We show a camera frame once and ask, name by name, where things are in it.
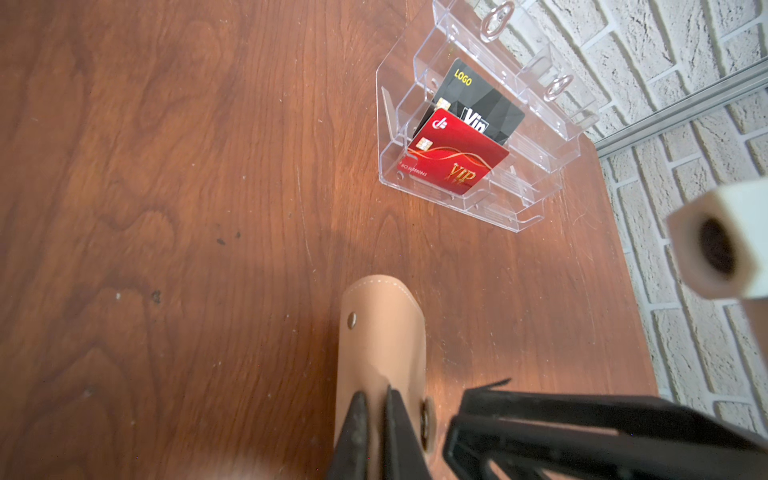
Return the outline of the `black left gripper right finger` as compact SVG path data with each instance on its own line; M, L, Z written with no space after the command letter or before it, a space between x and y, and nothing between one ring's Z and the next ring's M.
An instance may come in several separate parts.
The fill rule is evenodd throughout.
M402 396L391 387L387 390L384 407L383 478L431 478Z

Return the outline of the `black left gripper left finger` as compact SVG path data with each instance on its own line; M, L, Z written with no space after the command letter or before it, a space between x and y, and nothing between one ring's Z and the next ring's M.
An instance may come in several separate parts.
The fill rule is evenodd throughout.
M363 391L350 401L346 417L336 441L328 480L365 480L368 471L369 413Z

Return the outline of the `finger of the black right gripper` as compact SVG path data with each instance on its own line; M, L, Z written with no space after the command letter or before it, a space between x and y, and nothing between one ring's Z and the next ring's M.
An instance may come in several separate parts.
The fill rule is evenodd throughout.
M467 390L443 457L460 479L764 479L767 441L652 396Z

